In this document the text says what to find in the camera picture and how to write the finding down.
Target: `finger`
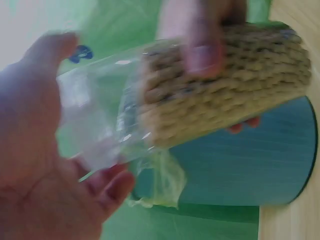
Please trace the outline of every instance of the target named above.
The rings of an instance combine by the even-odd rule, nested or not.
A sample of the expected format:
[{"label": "finger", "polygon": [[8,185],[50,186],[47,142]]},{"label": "finger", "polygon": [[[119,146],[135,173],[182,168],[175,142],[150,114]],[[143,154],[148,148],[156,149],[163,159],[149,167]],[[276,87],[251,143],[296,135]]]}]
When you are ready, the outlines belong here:
[{"label": "finger", "polygon": [[223,66],[223,44],[218,9],[198,0],[185,38],[184,60],[189,73],[213,77]]},{"label": "finger", "polygon": [[72,32],[44,35],[29,48],[22,61],[36,63],[57,73],[59,64],[73,54],[77,42],[77,36]]},{"label": "finger", "polygon": [[117,164],[111,168],[105,168],[96,171],[81,184],[83,184],[90,194],[95,198],[99,196],[106,186],[121,172],[125,171],[125,164]]},{"label": "finger", "polygon": [[247,18],[247,0],[232,0],[232,3],[225,12],[222,22],[226,25],[244,24]]},{"label": "finger", "polygon": [[260,120],[261,120],[261,118],[259,116],[257,116],[257,117],[254,117],[254,118],[251,118],[251,119],[245,121],[245,123],[248,124],[252,128],[256,128],[259,126]]},{"label": "finger", "polygon": [[70,161],[73,165],[74,172],[78,179],[82,179],[90,172],[83,164],[81,156],[74,156],[70,158],[68,161]]},{"label": "finger", "polygon": [[98,202],[105,211],[105,219],[109,218],[124,202],[133,190],[135,177],[128,171],[119,173],[100,195]]},{"label": "finger", "polygon": [[232,133],[232,134],[238,134],[242,131],[243,129],[243,125],[241,123],[238,123],[236,125],[233,125],[231,127],[229,127],[229,131]]}]

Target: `wooden surface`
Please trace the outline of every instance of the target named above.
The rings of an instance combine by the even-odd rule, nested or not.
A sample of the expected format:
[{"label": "wooden surface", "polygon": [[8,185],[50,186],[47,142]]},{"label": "wooden surface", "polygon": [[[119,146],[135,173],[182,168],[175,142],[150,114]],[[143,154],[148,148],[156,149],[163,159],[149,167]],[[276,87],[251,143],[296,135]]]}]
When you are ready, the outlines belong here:
[{"label": "wooden surface", "polygon": [[[282,21],[303,38],[313,63],[308,97],[320,126],[320,0],[273,0],[272,20]],[[303,193],[288,206],[261,207],[259,240],[320,239],[320,154]]]}]

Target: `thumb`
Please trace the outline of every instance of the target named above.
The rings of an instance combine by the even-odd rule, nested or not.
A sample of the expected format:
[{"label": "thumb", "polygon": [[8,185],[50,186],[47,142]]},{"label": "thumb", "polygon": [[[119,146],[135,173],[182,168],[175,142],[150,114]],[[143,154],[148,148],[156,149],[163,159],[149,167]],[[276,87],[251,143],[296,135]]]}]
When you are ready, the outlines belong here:
[{"label": "thumb", "polygon": [[57,73],[61,61],[71,56],[76,46],[77,37],[74,33],[44,35],[28,49],[21,61]]},{"label": "thumb", "polygon": [[198,0],[185,38],[184,59],[189,73],[212,77],[223,66],[219,8]]},{"label": "thumb", "polygon": [[43,36],[21,61],[0,72],[0,141],[10,139],[8,149],[17,147],[15,159],[52,144],[61,108],[57,70],[76,45],[72,33]]}]

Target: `blue cylinder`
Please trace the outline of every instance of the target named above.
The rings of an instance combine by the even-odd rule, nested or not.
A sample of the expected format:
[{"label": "blue cylinder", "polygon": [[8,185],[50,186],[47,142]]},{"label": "blue cylinder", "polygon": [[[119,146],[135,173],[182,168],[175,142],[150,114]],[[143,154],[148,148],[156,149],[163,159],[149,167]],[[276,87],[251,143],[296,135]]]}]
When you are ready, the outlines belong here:
[{"label": "blue cylinder", "polygon": [[[221,206],[286,204],[308,182],[316,158],[317,124],[306,97],[265,112],[258,128],[222,129],[170,149],[186,172],[179,202]],[[137,178],[133,195],[150,197],[153,172]]]}]

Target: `hand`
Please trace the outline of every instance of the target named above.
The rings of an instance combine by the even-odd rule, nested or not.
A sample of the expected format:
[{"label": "hand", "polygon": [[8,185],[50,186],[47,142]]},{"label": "hand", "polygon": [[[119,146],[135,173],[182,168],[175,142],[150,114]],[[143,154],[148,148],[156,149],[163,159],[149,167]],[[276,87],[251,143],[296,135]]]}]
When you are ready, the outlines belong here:
[{"label": "hand", "polygon": [[57,69],[76,45],[72,33],[44,36],[0,72],[1,240],[98,240],[134,186],[124,165],[79,182],[88,171],[58,153]]},{"label": "hand", "polygon": [[[167,0],[160,15],[158,38],[183,37],[184,61],[190,74],[212,77],[223,68],[222,24],[246,22],[246,0]],[[257,127],[260,118],[245,121]],[[239,133],[241,123],[229,128]]]}]

